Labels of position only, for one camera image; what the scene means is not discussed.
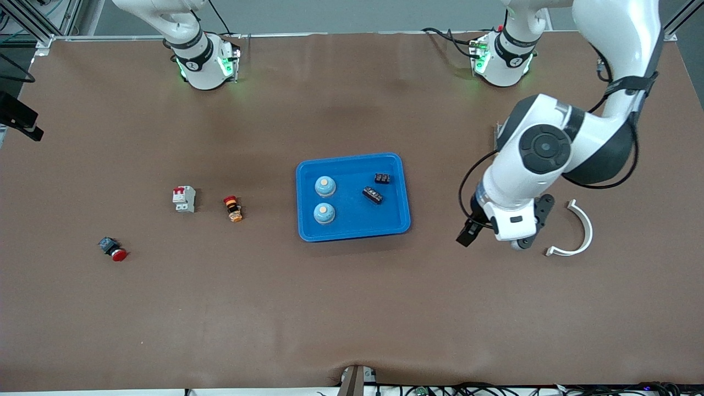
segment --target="plastic tray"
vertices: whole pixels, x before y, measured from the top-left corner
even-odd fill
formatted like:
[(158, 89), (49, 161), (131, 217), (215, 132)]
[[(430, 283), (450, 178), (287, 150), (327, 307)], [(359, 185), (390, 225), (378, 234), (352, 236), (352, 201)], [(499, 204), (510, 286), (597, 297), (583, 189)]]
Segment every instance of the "plastic tray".
[[(391, 183), (375, 183), (376, 173), (388, 173)], [(320, 176), (335, 180), (337, 189), (331, 197), (322, 198), (315, 192)], [(381, 204), (362, 195), (367, 186), (384, 197)], [(410, 227), (403, 164), (394, 153), (303, 161), (296, 168), (296, 191), (298, 234), (307, 242), (401, 234)], [(335, 208), (330, 224), (321, 225), (313, 218), (313, 210), (321, 202)]]

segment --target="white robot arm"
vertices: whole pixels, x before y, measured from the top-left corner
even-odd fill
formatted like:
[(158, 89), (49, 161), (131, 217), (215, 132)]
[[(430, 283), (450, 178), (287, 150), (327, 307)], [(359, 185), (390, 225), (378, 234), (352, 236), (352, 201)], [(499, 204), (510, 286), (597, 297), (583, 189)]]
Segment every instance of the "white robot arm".
[(528, 72), (546, 19), (542, 8), (569, 7), (573, 0), (501, 0), (506, 19), (501, 31), (492, 31), (472, 42), (472, 70), (498, 87), (514, 85)]
[(237, 80), (239, 48), (205, 33), (192, 13), (206, 0), (113, 0), (118, 8), (157, 29), (176, 54), (181, 75), (197, 89), (215, 89)]
[(535, 198), (560, 175), (580, 185), (603, 182), (619, 173), (631, 147), (637, 155), (636, 124), (663, 41), (658, 0), (574, 0), (572, 15), (610, 71), (603, 115), (544, 94), (516, 104), (500, 129), (498, 156), (472, 197), (472, 214), (458, 237), (465, 246), (491, 227), (497, 240), (529, 247), (516, 241), (536, 234), (542, 220), (536, 221)]

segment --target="black cable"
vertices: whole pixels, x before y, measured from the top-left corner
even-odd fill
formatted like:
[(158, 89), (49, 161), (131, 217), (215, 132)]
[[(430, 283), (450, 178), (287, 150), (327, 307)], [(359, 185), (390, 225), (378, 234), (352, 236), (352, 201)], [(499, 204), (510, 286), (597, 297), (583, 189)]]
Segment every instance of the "black cable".
[(633, 390), (634, 388), (637, 388), (638, 390), (642, 388), (644, 390), (655, 391), (659, 396), (670, 396), (670, 391), (659, 382), (641, 382), (636, 385), (627, 386), (624, 390)]
[(377, 384), (377, 387), (382, 387), (382, 386), (388, 386), (391, 389), (398, 388), (398, 396), (403, 396), (403, 386), (402, 385), (395, 385), (392, 383), (378, 383)]
[(210, 7), (213, 7), (213, 11), (215, 11), (215, 14), (216, 14), (216, 15), (218, 16), (218, 18), (220, 19), (220, 22), (222, 22), (222, 26), (225, 26), (225, 30), (227, 31), (227, 33), (228, 33), (229, 35), (231, 35), (232, 32), (230, 32), (230, 28), (227, 27), (227, 23), (225, 23), (225, 20), (222, 19), (222, 16), (220, 16), (220, 13), (218, 12), (218, 9), (213, 5), (213, 0), (208, 0), (208, 3), (210, 3)]
[(679, 386), (677, 386), (671, 382), (662, 383), (662, 386), (665, 389), (670, 387), (672, 389), (672, 390), (670, 390), (670, 392), (672, 392), (672, 396), (680, 396), (681, 395), (681, 392), (679, 391)]
[(608, 95), (602, 96), (601, 99), (599, 99), (599, 102), (597, 102), (597, 103), (594, 105), (594, 107), (592, 107), (591, 109), (589, 109), (589, 111), (587, 111), (587, 113), (593, 113), (594, 111), (596, 111), (596, 109), (600, 108), (601, 105), (604, 104), (604, 102), (606, 101), (606, 99), (607, 99), (608, 97), (609, 97)]
[(611, 83), (608, 78), (604, 78), (604, 76), (601, 75), (601, 70), (596, 71), (596, 77), (599, 77), (599, 80), (602, 80), (603, 82)]
[(634, 390), (625, 390), (625, 389), (616, 389), (616, 390), (612, 390), (610, 392), (604, 392), (604, 393), (591, 393), (591, 394), (589, 394), (589, 396), (620, 396), (623, 394), (646, 396), (642, 392), (636, 392)]
[(697, 387), (687, 385), (685, 387), (685, 392), (689, 392), (689, 393), (687, 393), (687, 396), (702, 395), (702, 394), (704, 394), (704, 388), (697, 388)]
[(471, 383), (469, 383), (469, 384), (463, 384), (463, 386), (464, 386), (465, 388), (476, 388), (476, 390), (473, 390), (472, 392), (469, 392), (469, 393), (467, 394), (467, 396), (472, 396), (472, 395), (474, 395), (475, 393), (479, 392), (480, 390), (483, 390), (484, 392), (489, 392), (489, 393), (491, 393), (493, 396), (499, 396), (498, 393), (496, 393), (496, 392), (494, 392), (493, 390), (490, 389), (490, 388), (498, 389), (498, 388), (494, 387), (492, 384), (471, 384)]
[[(441, 32), (440, 30), (437, 30), (437, 29), (434, 28), (434, 27), (426, 27), (425, 29), (421, 30), (421, 32), (433, 32), (433, 33), (437, 33), (438, 36), (444, 38), (445, 40), (452, 41), (452, 39), (451, 39), (448, 35), (446, 35), (445, 33)], [(470, 42), (466, 42), (466, 41), (464, 41), (464, 40), (457, 40), (457, 39), (455, 39), (455, 41), (456, 41), (457, 43), (459, 43), (459, 44), (462, 44), (462, 45), (470, 45)]]
[(477, 162), (474, 163), (474, 165), (472, 165), (472, 167), (471, 167), (471, 168), (467, 171), (467, 173), (465, 174), (465, 177), (462, 178), (462, 182), (460, 183), (460, 191), (459, 191), (459, 193), (458, 193), (458, 199), (460, 200), (460, 209), (462, 209), (462, 213), (464, 213), (465, 216), (467, 216), (468, 219), (472, 220), (472, 222), (473, 222), (474, 224), (480, 225), (480, 226), (482, 226), (482, 227), (484, 227), (484, 228), (488, 228), (488, 229), (490, 229), (490, 230), (493, 230), (493, 228), (491, 227), (491, 225), (489, 225), (489, 224), (484, 224), (484, 223), (480, 223), (479, 221), (476, 221), (475, 219), (472, 218), (472, 216), (469, 214), (469, 212), (467, 212), (467, 209), (465, 209), (465, 203), (463, 202), (463, 199), (462, 199), (462, 190), (464, 190), (464, 188), (465, 188), (465, 183), (467, 182), (467, 179), (468, 179), (469, 176), (472, 174), (472, 172), (473, 172), (482, 162), (486, 161), (489, 157), (493, 156), (493, 155), (496, 154), (496, 153), (498, 153), (498, 150), (493, 150), (492, 152), (490, 152), (490, 153), (488, 153), (487, 155), (485, 155), (485, 156), (483, 156), (482, 158), (480, 158)]
[(452, 40), (452, 43), (455, 44), (455, 48), (464, 56), (471, 58), (471, 59), (479, 59), (478, 55), (470, 54), (469, 52), (464, 52), (460, 46), (458, 45), (458, 41), (455, 39), (455, 36), (452, 35), (452, 30), (447, 29), (447, 35), (450, 36), (450, 40)]
[(4, 12), (0, 12), (0, 22), (3, 19), (5, 20), (5, 23), (3, 23), (2, 27), (0, 27), (0, 30), (4, 30), (7, 27), (7, 24), (10, 23), (10, 16)]
[(520, 395), (518, 395), (518, 393), (516, 393), (513, 389), (507, 388), (507, 387), (505, 387), (505, 386), (497, 386), (496, 389), (500, 390), (501, 393), (503, 393), (503, 391), (505, 390), (506, 392), (509, 392), (509, 393), (512, 394), (513, 396), (520, 396)]
[(460, 393), (462, 393), (463, 396), (474, 396), (475, 393), (479, 392), (481, 389), (475, 389), (472, 392), (468, 388), (460, 388)]
[(597, 55), (599, 55), (599, 59), (601, 59), (601, 63), (603, 63), (604, 68), (606, 69), (606, 74), (608, 75), (608, 77), (606, 78), (606, 82), (609, 82), (609, 83), (613, 82), (613, 74), (611, 73), (611, 66), (609, 66), (609, 63), (606, 61), (606, 58), (604, 58), (604, 55), (601, 53), (601, 51), (596, 49), (595, 46), (592, 45), (591, 48), (594, 48), (594, 51), (596, 52)]
[(13, 77), (13, 76), (11, 76), (11, 75), (0, 75), (0, 78), (1, 78), (1, 79), (3, 79), (3, 80), (10, 80), (10, 81), (17, 81), (17, 82), (28, 82), (28, 83), (30, 83), (30, 84), (31, 84), (32, 82), (37, 81), (37, 79), (34, 78), (34, 76), (30, 73), (29, 70), (25, 70), (22, 66), (18, 65), (17, 63), (15, 63), (15, 61), (13, 61), (12, 59), (10, 59), (10, 58), (8, 58), (7, 56), (5, 56), (5, 54), (0, 54), (0, 58), (5, 59), (5, 60), (8, 61), (12, 66), (15, 66), (17, 69), (21, 70), (22, 73), (24, 73), (27, 77), (29, 77), (29, 78), (19, 78), (19, 77)]
[(581, 184), (580, 182), (575, 182), (574, 180), (570, 180), (565, 175), (562, 175), (562, 176), (567, 181), (572, 183), (573, 185), (578, 185), (580, 187), (589, 188), (590, 190), (607, 190), (609, 188), (618, 187), (618, 186), (622, 185), (623, 183), (625, 183), (626, 180), (628, 180), (631, 177), (631, 175), (633, 175), (633, 172), (636, 170), (636, 167), (638, 166), (638, 157), (639, 157), (639, 154), (641, 151), (640, 144), (638, 143), (638, 131), (637, 131), (638, 128), (636, 127), (636, 125), (634, 124), (633, 120), (630, 117), (628, 117), (626, 122), (631, 125), (631, 134), (633, 135), (633, 148), (634, 148), (633, 149), (633, 163), (631, 164), (631, 168), (628, 170), (628, 173), (626, 173), (626, 175), (624, 175), (624, 177), (621, 178), (621, 180), (614, 182), (614, 183), (611, 183), (611, 184), (608, 184), (608, 185), (587, 185), (587, 184)]

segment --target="white circuit breaker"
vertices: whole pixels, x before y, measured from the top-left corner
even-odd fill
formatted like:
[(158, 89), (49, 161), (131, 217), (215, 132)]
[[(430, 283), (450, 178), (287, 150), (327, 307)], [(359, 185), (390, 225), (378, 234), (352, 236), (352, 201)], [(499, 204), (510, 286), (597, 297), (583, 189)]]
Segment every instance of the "white circuit breaker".
[(172, 202), (176, 204), (176, 211), (193, 213), (196, 210), (196, 190), (189, 185), (180, 185), (174, 189)]

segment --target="brown mat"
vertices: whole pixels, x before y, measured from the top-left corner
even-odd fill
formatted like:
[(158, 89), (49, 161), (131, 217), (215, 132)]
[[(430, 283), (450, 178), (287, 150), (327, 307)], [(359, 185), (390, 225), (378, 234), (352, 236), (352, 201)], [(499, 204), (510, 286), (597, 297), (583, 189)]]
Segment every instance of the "brown mat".
[[(2, 389), (331, 385), (349, 364), (388, 383), (704, 382), (704, 113), (676, 46), (634, 177), (557, 182), (547, 228), (515, 252), (487, 232), (454, 241), (458, 183), (517, 100), (595, 103), (596, 56), (547, 34), (532, 72), (498, 89), (448, 44), (255, 39), (239, 84), (198, 92), (160, 42), (55, 43), (22, 96), (44, 141), (10, 132), (0, 150)], [(296, 165), (379, 151), (404, 160), (411, 229), (303, 242)], [(199, 189), (195, 214), (174, 211), (182, 184)], [(593, 244), (545, 257), (579, 246), (572, 198)], [(102, 254), (106, 235), (126, 261)]]

